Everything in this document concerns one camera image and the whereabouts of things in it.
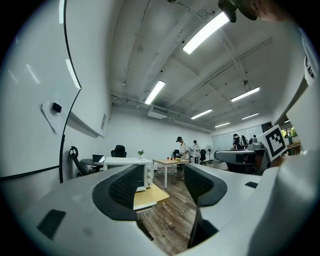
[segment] white table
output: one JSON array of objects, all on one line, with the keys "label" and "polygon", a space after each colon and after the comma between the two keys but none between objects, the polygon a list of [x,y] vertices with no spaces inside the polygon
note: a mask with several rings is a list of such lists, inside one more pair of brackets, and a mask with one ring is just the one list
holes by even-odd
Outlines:
[{"label": "white table", "polygon": [[191,163],[195,163],[195,158],[198,158],[198,164],[200,164],[200,155],[193,155],[192,157],[191,157]]},{"label": "white table", "polygon": [[155,166],[155,163],[164,165],[164,188],[167,188],[167,177],[168,177],[168,166],[170,165],[182,165],[182,164],[188,164],[189,160],[181,160],[181,161],[176,161],[176,160],[170,160],[170,159],[163,159],[163,160],[155,160],[152,159],[153,161],[153,166]]}]

